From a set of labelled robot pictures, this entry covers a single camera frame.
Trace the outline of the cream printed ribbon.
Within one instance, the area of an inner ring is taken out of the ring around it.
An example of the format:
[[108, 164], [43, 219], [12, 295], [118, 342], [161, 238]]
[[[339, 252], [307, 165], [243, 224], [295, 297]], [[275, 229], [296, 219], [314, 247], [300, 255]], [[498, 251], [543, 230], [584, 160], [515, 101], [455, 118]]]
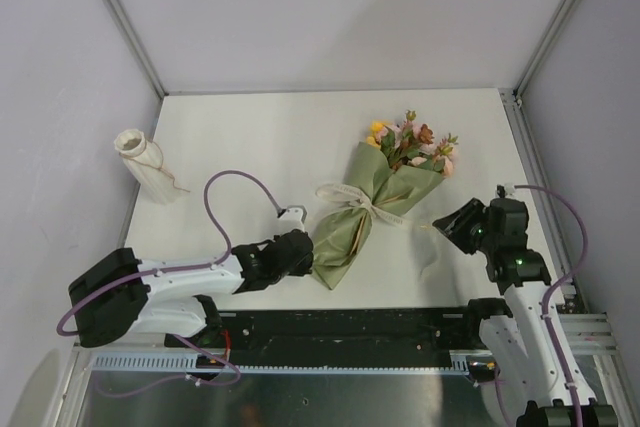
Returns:
[[354, 186], [340, 183], [324, 184], [316, 190], [316, 196], [327, 202], [344, 204], [343, 210], [364, 209], [372, 217], [398, 228], [410, 229], [414, 227], [412, 221], [375, 206], [360, 188]]

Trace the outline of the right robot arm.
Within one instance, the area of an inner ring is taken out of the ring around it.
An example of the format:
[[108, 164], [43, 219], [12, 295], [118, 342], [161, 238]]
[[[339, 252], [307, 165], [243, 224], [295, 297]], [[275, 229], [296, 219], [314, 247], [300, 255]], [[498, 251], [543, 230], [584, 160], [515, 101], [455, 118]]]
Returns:
[[471, 199], [433, 227], [465, 254], [481, 253], [497, 298], [472, 299], [461, 323], [463, 340], [487, 347], [497, 386], [510, 388], [518, 426], [616, 426], [613, 406], [599, 402], [571, 351], [542, 255], [528, 246], [525, 203]]

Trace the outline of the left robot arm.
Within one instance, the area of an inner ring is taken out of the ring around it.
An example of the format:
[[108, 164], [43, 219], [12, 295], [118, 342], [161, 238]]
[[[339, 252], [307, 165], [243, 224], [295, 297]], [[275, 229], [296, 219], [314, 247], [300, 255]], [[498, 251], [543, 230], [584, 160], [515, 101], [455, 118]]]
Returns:
[[287, 276], [308, 275], [312, 263], [313, 242], [299, 229], [238, 245], [221, 260], [147, 261], [120, 248], [70, 284], [72, 334], [85, 348], [133, 333], [176, 334], [207, 347], [221, 334], [216, 294], [263, 291]]

